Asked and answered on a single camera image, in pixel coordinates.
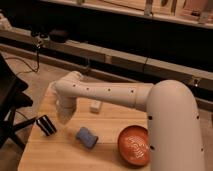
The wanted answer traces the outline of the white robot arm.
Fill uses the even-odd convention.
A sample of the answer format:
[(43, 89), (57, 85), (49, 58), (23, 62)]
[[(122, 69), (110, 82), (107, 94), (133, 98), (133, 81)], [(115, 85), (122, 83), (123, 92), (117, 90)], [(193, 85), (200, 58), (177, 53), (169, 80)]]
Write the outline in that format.
[(205, 171), (198, 107), (191, 90), (183, 83), (86, 83), (81, 73), (73, 71), (53, 87), (58, 113), (66, 119), (76, 111), (79, 97), (146, 112), (151, 171)]

